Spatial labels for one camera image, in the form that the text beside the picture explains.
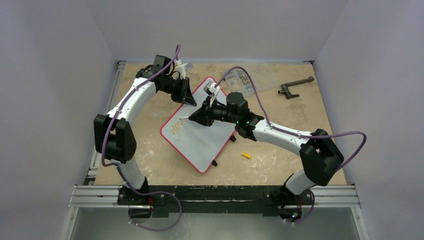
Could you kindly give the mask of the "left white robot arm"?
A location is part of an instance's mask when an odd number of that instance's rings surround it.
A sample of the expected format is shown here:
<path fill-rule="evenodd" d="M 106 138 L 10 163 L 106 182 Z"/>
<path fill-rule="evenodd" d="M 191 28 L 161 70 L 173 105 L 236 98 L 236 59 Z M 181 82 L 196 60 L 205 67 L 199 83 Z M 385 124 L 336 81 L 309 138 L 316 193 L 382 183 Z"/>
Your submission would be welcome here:
<path fill-rule="evenodd" d="M 94 144 L 104 167 L 116 167 L 123 180 L 123 190 L 138 205 L 146 203 L 152 192 L 147 178 L 138 167 L 134 155 L 137 141 L 132 124 L 146 103 L 157 93 L 170 95 L 173 102 L 196 106 L 190 88 L 186 64 L 178 56 L 156 55 L 153 64 L 141 68 L 118 104 L 107 114 L 93 120 Z"/>

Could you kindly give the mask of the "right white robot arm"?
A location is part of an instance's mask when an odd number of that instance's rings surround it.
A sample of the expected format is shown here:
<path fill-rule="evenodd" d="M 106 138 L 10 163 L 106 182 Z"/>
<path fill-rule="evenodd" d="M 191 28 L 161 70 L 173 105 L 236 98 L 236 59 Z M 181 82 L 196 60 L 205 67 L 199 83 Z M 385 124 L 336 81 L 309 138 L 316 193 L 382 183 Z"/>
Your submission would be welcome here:
<path fill-rule="evenodd" d="M 327 186 L 344 161 L 344 156 L 326 131 L 295 131 L 273 126 L 266 118 L 253 113 L 248 101 L 239 92 L 232 92 L 221 103 L 208 96 L 188 119 L 205 127 L 215 121 L 234 124 L 245 139 L 264 142 L 288 150 L 300 157 L 302 169 L 292 174 L 281 186 L 280 196 L 288 204 L 314 186 Z"/>

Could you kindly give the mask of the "yellow marker cap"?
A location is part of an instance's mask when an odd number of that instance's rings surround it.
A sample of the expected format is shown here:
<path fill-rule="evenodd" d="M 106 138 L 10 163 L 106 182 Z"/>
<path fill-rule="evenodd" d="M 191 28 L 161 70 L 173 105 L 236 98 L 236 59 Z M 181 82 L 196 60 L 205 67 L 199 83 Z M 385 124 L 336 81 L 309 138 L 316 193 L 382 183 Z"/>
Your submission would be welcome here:
<path fill-rule="evenodd" d="M 249 160 L 252 158 L 252 156 L 251 156 L 250 154 L 248 154 L 248 153 L 244 153 L 244 152 L 243 152 L 241 155 L 242 155 L 244 158 L 249 159 Z"/>

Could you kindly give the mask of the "pink framed whiteboard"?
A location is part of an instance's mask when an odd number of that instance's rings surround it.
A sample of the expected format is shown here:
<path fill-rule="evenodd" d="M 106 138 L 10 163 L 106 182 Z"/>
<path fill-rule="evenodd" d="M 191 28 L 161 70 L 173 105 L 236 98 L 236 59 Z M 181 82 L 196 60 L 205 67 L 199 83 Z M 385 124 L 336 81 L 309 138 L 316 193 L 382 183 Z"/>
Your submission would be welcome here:
<path fill-rule="evenodd" d="M 160 129 L 161 136 L 200 173 L 208 170 L 236 131 L 234 124 L 218 120 L 210 127 L 190 120 L 179 120 L 202 106 L 208 96 L 204 87 L 210 81 L 215 79 L 206 77 L 193 90 L 197 106 L 181 104 Z"/>

